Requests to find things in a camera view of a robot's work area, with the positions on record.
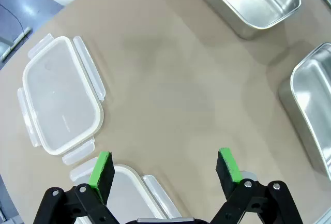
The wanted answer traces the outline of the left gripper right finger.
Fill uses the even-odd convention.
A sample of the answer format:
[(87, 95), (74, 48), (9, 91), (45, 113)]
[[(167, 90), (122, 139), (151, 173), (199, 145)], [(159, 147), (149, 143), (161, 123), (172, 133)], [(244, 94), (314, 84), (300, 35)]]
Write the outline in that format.
[(246, 213), (256, 213), (262, 223), (303, 222), (286, 183), (264, 186), (244, 178), (227, 147), (218, 151), (216, 172), (226, 202), (211, 223), (240, 223)]

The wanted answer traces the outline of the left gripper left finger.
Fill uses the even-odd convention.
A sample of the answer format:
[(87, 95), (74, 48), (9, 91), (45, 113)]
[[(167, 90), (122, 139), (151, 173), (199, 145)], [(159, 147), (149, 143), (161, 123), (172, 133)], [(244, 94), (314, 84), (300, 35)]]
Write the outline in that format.
[(118, 223), (107, 207), (114, 174), (111, 152), (101, 152), (88, 183), (69, 191), (51, 187), (44, 193), (34, 223), (75, 223), (79, 217), (91, 223)]

